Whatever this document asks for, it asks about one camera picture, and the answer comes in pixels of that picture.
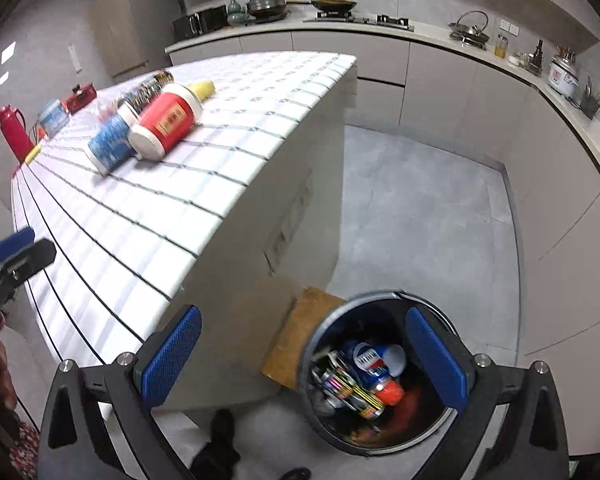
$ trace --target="blue canister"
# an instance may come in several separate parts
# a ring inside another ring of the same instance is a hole
[[[129,144],[128,133],[137,120],[138,116],[133,108],[128,103],[122,103],[118,112],[89,141],[85,153],[101,174],[110,173],[135,153]]]
[[[388,366],[368,343],[348,340],[340,349],[349,372],[367,390],[375,392],[392,380]]]
[[[69,114],[58,99],[51,99],[38,114],[38,121],[51,138],[69,122]]]

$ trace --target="blue gripper pad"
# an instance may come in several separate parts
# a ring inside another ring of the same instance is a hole
[[[33,232],[33,229],[31,227],[25,227],[0,241],[0,262],[19,253],[25,247],[29,247],[35,238],[36,234]]]
[[[161,332],[151,334],[144,342],[134,367],[134,383],[146,410],[166,400],[201,330],[200,311],[185,306]]]
[[[405,314],[404,329],[442,403],[462,412],[470,386],[456,359],[417,308]]]

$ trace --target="gas stove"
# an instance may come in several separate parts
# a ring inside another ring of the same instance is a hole
[[[315,18],[304,20],[308,22],[341,22],[341,23],[359,23],[360,25],[377,25],[379,27],[400,28],[413,32],[413,25],[409,25],[408,18],[391,18],[386,14],[378,14],[373,18],[358,18],[351,12],[318,12]]]

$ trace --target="rice cooker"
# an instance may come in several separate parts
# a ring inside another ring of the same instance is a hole
[[[554,56],[549,69],[549,85],[567,98],[573,98],[578,87],[578,71],[575,65],[560,56]]]

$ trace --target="kettle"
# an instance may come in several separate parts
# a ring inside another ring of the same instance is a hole
[[[22,118],[22,124],[16,115]],[[13,155],[20,163],[23,163],[29,152],[33,150],[33,143],[27,135],[26,128],[27,123],[20,110],[17,108],[12,110],[9,105],[0,108],[0,129],[4,138],[7,139]]]

